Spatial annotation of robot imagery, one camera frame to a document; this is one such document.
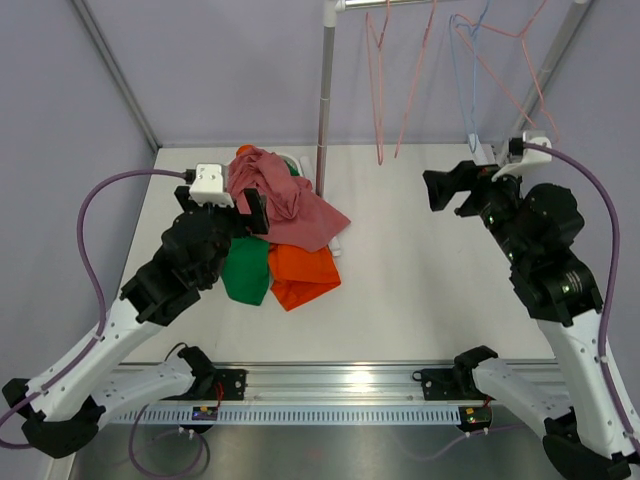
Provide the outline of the light blue hanger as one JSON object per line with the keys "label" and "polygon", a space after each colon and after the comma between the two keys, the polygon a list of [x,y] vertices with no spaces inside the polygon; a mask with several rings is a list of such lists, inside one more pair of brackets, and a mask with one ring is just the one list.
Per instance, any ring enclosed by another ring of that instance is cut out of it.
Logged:
{"label": "light blue hanger", "polygon": [[[472,154],[475,154],[480,147],[476,122],[478,75],[478,55],[476,49],[480,27],[491,5],[491,0],[486,1],[475,21],[464,20],[461,14],[453,14],[449,17],[448,22],[451,61],[457,89],[458,105],[463,122],[465,139]],[[469,40],[471,44],[472,61],[469,67],[469,75],[465,73],[465,67],[462,65],[461,47],[465,39]]]}

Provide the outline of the green t shirt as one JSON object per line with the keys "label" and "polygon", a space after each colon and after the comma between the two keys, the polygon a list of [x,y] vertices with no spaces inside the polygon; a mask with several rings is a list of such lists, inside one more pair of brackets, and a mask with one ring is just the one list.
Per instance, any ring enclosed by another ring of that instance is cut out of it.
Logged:
{"label": "green t shirt", "polygon": [[228,297],[241,304],[260,306],[270,286],[270,244],[256,237],[234,238],[222,272]]}

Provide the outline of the pink t shirt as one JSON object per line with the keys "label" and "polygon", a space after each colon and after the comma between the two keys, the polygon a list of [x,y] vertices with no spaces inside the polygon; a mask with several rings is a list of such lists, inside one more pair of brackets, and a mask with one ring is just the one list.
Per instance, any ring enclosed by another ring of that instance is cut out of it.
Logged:
{"label": "pink t shirt", "polygon": [[242,213],[249,211],[244,191],[254,188],[266,198],[269,232],[262,238],[315,252],[350,225],[339,210],[316,195],[305,177],[294,176],[274,152],[251,146],[228,167],[228,191]]}

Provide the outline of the orange t shirt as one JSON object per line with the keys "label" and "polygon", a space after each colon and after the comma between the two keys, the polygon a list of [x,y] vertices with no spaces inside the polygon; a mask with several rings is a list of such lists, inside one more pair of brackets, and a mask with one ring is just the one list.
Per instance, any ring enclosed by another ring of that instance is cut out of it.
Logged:
{"label": "orange t shirt", "polygon": [[[251,146],[253,145],[240,147],[236,156]],[[292,175],[299,176],[293,168],[289,166],[288,168]],[[248,237],[264,240],[263,236]],[[272,292],[284,310],[291,311],[341,284],[338,269],[328,245],[318,251],[308,252],[291,245],[269,244],[270,286],[267,293]]]}

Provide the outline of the pink hanger of beige shirt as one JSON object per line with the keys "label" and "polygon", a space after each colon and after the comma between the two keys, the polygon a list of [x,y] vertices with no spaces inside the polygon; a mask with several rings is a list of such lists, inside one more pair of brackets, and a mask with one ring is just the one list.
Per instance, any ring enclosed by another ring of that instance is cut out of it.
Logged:
{"label": "pink hanger of beige shirt", "polygon": [[[485,6],[476,21],[472,21],[470,18],[462,14],[454,14],[450,17],[448,31],[449,31],[449,37],[450,37],[451,58],[452,58],[452,64],[454,67],[454,76],[456,80],[459,105],[460,105],[461,114],[463,117],[463,124],[465,128],[465,132],[468,135],[468,143],[472,151],[474,151],[476,149],[476,146],[479,144],[479,141],[476,139],[478,134],[478,128],[476,124],[476,106],[478,102],[478,87],[477,87],[478,66],[481,66],[486,71],[486,73],[499,86],[501,91],[507,96],[509,101],[516,107],[520,116],[524,120],[525,125],[537,127],[537,123],[533,120],[533,115],[534,115],[533,111],[536,108],[538,108],[539,111],[545,117],[548,125],[551,127],[552,132],[555,135],[555,139],[556,140],[559,139],[558,127],[556,126],[556,123],[552,114],[546,108],[546,102],[544,97],[544,86],[543,86],[543,80],[545,79],[545,74],[551,73],[553,68],[541,67],[539,70],[535,70],[534,64],[530,57],[529,48],[527,45],[527,36],[528,36],[529,30],[535,24],[537,17],[546,7],[547,3],[548,3],[547,0],[541,1],[537,6],[537,9],[535,10],[535,12],[531,15],[528,21],[522,26],[522,28],[518,32],[509,32],[506,30],[502,30],[495,26],[486,24],[484,22],[484,19],[492,4],[491,1],[485,2]],[[503,81],[498,78],[495,72],[486,63],[485,59],[479,54],[477,44],[478,44],[479,34],[482,30],[486,30],[487,32],[492,32],[493,34],[496,34],[505,38],[515,39],[519,42],[521,53],[523,55],[529,75],[532,80],[533,100],[532,100],[532,104],[529,107],[526,107],[523,103],[515,99],[511,91],[506,87]],[[458,74],[458,63],[457,63],[456,50],[454,46],[454,34],[458,35],[460,40],[468,48],[468,50],[471,52],[473,57],[472,73],[471,73],[471,82],[472,82],[471,100],[470,100],[470,105],[468,110],[465,110],[461,81]]]}

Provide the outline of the pink hanger of green shirt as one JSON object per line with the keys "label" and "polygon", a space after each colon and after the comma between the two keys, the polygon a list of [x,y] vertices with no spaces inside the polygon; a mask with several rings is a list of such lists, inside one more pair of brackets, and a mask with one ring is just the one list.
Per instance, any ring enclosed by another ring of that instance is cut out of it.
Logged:
{"label": "pink hanger of green shirt", "polygon": [[427,23],[426,23],[426,26],[425,26],[425,30],[424,30],[424,33],[423,33],[422,42],[421,42],[421,48],[420,48],[420,51],[419,51],[419,54],[418,54],[418,57],[417,57],[415,70],[414,70],[414,75],[413,75],[412,81],[411,81],[411,87],[410,87],[410,90],[409,90],[407,104],[406,104],[406,108],[405,108],[405,111],[404,111],[404,114],[403,114],[402,124],[401,124],[399,136],[398,136],[398,139],[397,139],[397,142],[396,142],[396,146],[395,146],[395,150],[394,150],[394,158],[398,158],[398,156],[399,156],[401,145],[403,143],[404,136],[405,136],[405,133],[406,133],[406,129],[407,129],[408,125],[409,125],[412,106],[413,106],[413,103],[414,103],[414,96],[416,94],[416,90],[417,90],[418,85],[419,85],[421,70],[422,70],[422,66],[423,66],[426,50],[428,48],[429,37],[430,37],[431,31],[432,31],[432,28],[433,28],[434,17],[435,17],[436,11],[437,11],[437,5],[438,5],[439,1],[438,0],[432,0],[429,3],[431,4],[430,12],[429,12],[428,20],[427,20]]}

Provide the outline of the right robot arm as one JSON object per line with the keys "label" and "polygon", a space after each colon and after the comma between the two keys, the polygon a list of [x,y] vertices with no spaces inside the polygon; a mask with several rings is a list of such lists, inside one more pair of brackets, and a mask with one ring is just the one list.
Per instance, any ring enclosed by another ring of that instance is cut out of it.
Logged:
{"label": "right robot arm", "polygon": [[604,302],[591,270],[571,250],[584,226],[577,201],[550,183],[523,194],[519,179],[497,172],[472,161],[449,172],[426,170],[429,206],[441,211],[467,193],[455,213],[479,217],[506,256],[513,290],[551,347],[569,397],[554,399],[486,346],[455,357],[453,386],[462,396],[504,405],[538,436],[563,478],[627,479],[639,454],[601,369]]}

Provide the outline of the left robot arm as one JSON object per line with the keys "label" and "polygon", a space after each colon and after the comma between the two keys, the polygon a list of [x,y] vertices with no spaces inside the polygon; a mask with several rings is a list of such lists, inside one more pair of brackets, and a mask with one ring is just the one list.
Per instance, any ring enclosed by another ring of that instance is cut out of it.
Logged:
{"label": "left robot arm", "polygon": [[184,347],[170,359],[136,375],[110,379],[114,368],[160,333],[219,279],[233,239],[269,229],[266,198],[245,189],[239,208],[198,204],[187,187],[175,191],[182,214],[161,236],[161,246],[125,283],[118,299],[60,360],[31,379],[12,379],[2,394],[23,417],[23,448],[52,458],[86,446],[114,418],[166,398],[200,400],[217,382],[212,361]]}

